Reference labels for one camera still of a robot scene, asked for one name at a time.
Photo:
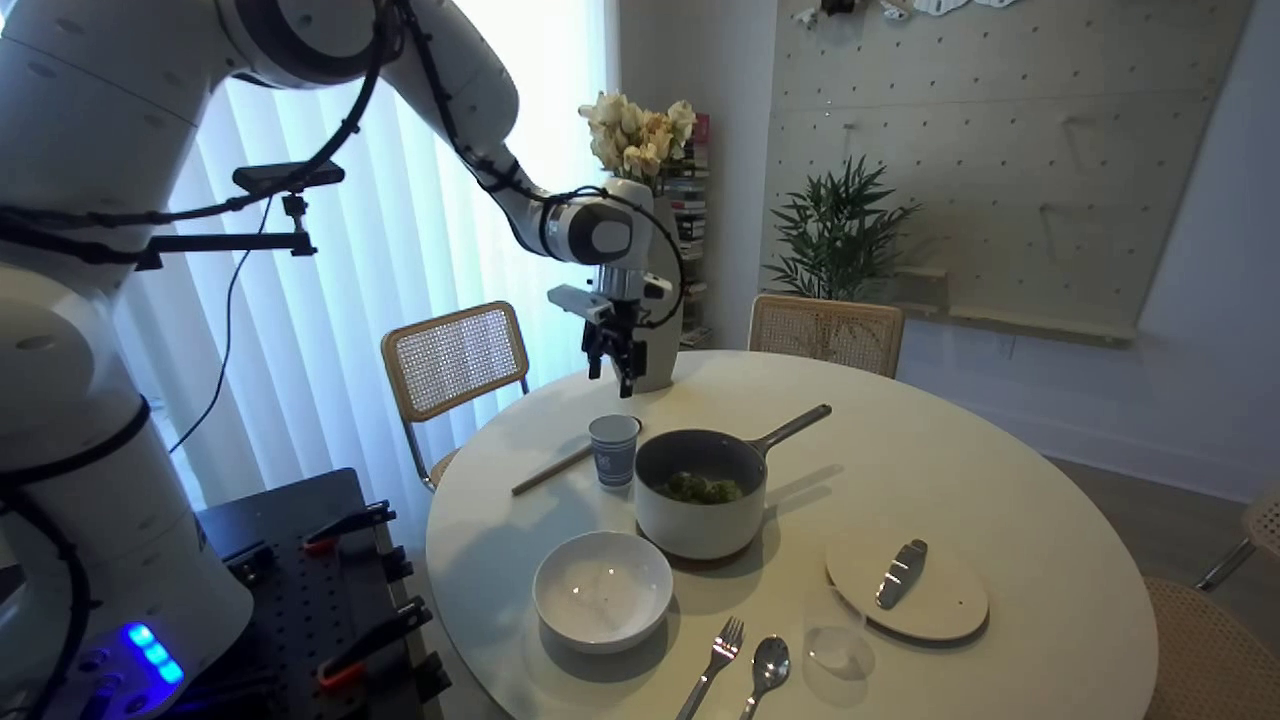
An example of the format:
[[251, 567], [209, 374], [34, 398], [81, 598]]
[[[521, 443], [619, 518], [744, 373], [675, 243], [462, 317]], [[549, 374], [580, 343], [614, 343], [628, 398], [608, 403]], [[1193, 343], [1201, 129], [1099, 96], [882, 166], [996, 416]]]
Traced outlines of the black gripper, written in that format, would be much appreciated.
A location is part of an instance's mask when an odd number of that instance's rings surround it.
[[638, 334], [638, 304], [637, 299], [599, 299], [586, 309], [582, 319], [582, 361], [586, 361], [586, 381], [599, 381], [599, 369], [608, 361], [614, 361], [619, 373], [619, 394], [637, 393], [637, 357], [642, 352], [642, 334]]

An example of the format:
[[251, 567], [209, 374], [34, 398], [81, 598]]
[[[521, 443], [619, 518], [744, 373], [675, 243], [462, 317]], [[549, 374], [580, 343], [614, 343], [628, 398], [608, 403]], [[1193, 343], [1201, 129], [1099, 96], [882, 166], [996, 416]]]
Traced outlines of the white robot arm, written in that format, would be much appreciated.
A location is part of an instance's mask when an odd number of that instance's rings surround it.
[[6, 720], [154, 720], [233, 653], [254, 598], [179, 489], [172, 433], [120, 343], [120, 304], [172, 257], [272, 247], [209, 232], [322, 178], [276, 161], [179, 208], [177, 178], [224, 82], [396, 92], [530, 257], [590, 262], [558, 299], [586, 363], [637, 374], [647, 188], [549, 190], [507, 148], [514, 88], [452, 0], [3, 0], [0, 26], [0, 501], [19, 587], [3, 603]]

